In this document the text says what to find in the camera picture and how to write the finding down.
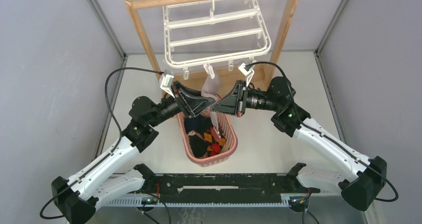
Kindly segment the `brown patterned sock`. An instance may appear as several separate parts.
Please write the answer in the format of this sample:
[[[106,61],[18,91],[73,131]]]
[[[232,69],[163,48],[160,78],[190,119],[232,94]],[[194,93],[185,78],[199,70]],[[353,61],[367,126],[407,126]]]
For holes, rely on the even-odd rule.
[[[228,146],[226,145],[227,140],[225,136],[222,133],[218,135],[213,126],[210,130],[202,133],[201,137],[208,143],[208,157],[213,157],[227,152]]]

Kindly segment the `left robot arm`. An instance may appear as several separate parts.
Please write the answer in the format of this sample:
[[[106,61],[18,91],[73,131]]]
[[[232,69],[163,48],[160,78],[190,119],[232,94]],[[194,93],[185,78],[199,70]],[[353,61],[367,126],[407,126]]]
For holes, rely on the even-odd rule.
[[[180,112],[196,117],[215,102],[180,82],[174,82],[170,96],[158,104],[147,96],[137,97],[129,111],[130,123],[109,149],[74,175],[52,181],[52,202],[69,223],[85,224],[103,205],[128,192],[151,192],[155,178],[138,168],[113,180],[109,176],[152,144],[159,134],[154,127]]]

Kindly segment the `white plastic clip hanger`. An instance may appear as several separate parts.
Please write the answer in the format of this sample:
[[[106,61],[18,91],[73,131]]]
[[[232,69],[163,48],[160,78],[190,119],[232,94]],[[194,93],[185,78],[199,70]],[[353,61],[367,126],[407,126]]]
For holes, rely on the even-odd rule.
[[[252,12],[251,16],[228,19],[229,21],[210,22],[212,2],[162,7],[164,30],[164,61],[175,69],[182,69],[187,79],[189,69],[203,67],[209,74],[210,66],[197,63],[206,58],[218,57],[230,53],[245,52],[239,60],[266,55],[272,41],[265,24],[258,0],[215,0],[214,18],[237,12]],[[227,62],[229,71],[233,70],[234,61]]]

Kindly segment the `pink plastic basket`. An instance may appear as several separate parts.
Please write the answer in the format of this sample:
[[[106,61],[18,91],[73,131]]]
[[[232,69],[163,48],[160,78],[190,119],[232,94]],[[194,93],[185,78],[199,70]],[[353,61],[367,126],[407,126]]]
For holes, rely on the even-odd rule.
[[[217,114],[220,139],[215,139],[212,130],[208,129],[202,133],[202,141],[194,139],[190,141],[190,135],[185,131],[185,115],[177,114],[177,121],[180,127],[182,140],[187,157],[193,163],[206,167],[223,162],[229,158],[237,149],[238,138],[226,114]]]

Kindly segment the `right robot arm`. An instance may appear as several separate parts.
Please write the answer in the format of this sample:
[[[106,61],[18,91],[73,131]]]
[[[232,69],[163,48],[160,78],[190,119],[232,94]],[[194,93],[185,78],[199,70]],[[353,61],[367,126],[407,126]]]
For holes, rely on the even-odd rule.
[[[337,169],[331,172],[297,164],[287,179],[290,190],[301,192],[307,187],[340,194],[353,208],[366,211],[386,185],[387,162],[380,156],[370,158],[327,132],[293,101],[294,94],[285,77],[272,79],[266,91],[239,80],[211,109],[236,117],[246,109],[274,111],[271,122],[277,130],[306,143]]]

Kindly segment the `black red cuff sock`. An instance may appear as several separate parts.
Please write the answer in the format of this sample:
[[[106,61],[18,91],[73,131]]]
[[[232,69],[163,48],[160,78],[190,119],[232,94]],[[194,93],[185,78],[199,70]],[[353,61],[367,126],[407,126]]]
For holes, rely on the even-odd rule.
[[[191,131],[202,134],[212,128],[212,122],[210,117],[204,117],[199,115],[193,118],[185,118],[184,120],[185,133],[188,134]]]

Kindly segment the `plain black sock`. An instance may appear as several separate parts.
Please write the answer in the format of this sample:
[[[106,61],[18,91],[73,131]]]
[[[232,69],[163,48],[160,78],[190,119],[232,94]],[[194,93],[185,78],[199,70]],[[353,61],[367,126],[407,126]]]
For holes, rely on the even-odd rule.
[[[189,135],[189,144],[195,158],[202,158],[207,154],[208,143],[200,135]]]

